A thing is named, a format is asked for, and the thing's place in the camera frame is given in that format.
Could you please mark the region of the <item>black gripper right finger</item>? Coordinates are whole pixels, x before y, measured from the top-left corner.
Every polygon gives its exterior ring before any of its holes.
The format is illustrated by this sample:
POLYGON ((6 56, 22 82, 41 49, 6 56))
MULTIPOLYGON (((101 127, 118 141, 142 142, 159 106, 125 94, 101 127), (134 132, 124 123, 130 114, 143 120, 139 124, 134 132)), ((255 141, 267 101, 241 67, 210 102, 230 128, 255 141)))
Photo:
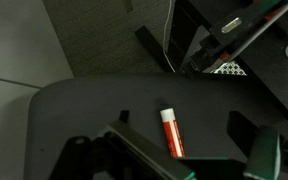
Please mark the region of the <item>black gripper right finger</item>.
POLYGON ((277 180, 280 165, 280 134, 271 127, 261 127, 252 144, 243 176, 246 180, 277 180))

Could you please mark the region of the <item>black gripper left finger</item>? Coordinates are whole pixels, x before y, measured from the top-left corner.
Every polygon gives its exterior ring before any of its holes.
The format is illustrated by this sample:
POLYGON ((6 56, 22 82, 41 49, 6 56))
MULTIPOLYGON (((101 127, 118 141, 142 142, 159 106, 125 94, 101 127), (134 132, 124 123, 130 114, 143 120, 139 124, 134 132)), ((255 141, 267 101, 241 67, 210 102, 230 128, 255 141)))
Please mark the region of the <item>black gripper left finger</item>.
POLYGON ((127 150, 147 165, 158 178, 164 180, 196 180, 195 172, 167 155, 163 150, 121 121, 114 121, 107 130, 127 150))

